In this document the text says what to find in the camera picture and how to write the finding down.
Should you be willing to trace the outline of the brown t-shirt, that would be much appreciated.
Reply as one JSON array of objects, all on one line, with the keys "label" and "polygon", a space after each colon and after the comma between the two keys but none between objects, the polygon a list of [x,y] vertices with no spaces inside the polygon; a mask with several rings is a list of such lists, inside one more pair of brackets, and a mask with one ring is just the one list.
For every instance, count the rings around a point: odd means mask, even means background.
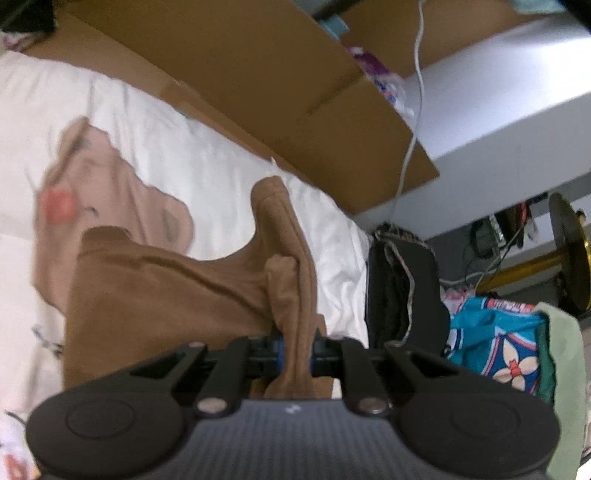
[{"label": "brown t-shirt", "polygon": [[222,349],[239,337],[283,336],[280,374],[257,395],[328,398],[311,375],[318,312],[315,263],[279,177],[252,188],[256,232],[228,257],[197,261],[133,242],[121,229],[82,237],[66,309],[63,382],[72,388],[192,341]]}]

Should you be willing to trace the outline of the black folded garment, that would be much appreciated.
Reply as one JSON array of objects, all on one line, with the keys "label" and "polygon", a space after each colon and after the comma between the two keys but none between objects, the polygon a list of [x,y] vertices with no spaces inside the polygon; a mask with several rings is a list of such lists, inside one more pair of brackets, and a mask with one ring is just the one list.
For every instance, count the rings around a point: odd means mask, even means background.
[{"label": "black folded garment", "polygon": [[446,349],[451,315],[441,300],[435,253],[394,224],[370,235],[365,321],[372,349],[389,341],[435,355]]}]

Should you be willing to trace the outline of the teal patterned blanket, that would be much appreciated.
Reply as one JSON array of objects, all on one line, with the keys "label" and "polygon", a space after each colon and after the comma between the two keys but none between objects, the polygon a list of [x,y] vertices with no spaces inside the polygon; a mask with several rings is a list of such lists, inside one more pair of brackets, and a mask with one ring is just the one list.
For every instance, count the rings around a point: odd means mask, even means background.
[{"label": "teal patterned blanket", "polygon": [[556,387],[549,318],[529,304],[471,297],[451,315],[447,359],[551,403]]}]

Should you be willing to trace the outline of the light green cloth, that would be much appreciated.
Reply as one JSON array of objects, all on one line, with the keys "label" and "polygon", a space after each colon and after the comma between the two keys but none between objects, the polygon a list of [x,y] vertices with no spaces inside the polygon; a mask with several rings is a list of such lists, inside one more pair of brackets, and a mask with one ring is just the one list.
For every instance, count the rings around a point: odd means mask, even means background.
[{"label": "light green cloth", "polygon": [[554,412],[561,436],[547,473],[552,479],[575,479],[585,444],[587,374],[578,321],[545,302],[536,312],[549,320],[549,353],[555,370]]}]

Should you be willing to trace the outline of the cream cartoon print blanket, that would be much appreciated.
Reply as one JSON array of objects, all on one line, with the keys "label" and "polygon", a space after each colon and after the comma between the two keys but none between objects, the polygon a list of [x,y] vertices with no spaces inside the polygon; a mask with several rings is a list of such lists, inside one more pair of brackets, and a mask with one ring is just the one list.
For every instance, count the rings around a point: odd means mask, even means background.
[{"label": "cream cartoon print blanket", "polygon": [[1,475],[34,479],[24,424],[62,384],[62,315],[31,281],[36,196],[79,117],[104,131],[134,177],[181,201],[194,234],[188,255],[222,257],[254,231],[250,192],[280,176],[311,248],[318,311],[329,333],[366,341],[369,239],[335,202],[204,123],[98,72],[8,52],[1,58]]}]

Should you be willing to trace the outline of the purple white package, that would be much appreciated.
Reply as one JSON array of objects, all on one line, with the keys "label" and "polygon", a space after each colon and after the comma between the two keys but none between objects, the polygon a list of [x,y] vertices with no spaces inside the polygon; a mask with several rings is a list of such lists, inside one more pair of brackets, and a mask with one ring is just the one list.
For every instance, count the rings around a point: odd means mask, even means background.
[{"label": "purple white package", "polygon": [[408,105],[404,80],[362,47],[351,47],[348,51],[367,78],[375,84],[384,98],[394,107],[394,110],[407,120],[414,119],[415,112]]}]

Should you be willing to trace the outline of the brown cardboard sheet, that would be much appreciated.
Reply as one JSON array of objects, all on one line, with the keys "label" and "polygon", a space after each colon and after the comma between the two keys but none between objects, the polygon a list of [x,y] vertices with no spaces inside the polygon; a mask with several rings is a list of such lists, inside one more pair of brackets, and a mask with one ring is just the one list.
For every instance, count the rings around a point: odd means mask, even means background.
[{"label": "brown cardboard sheet", "polygon": [[349,214],[440,176],[345,46],[289,1],[5,1],[26,54],[124,80]]}]

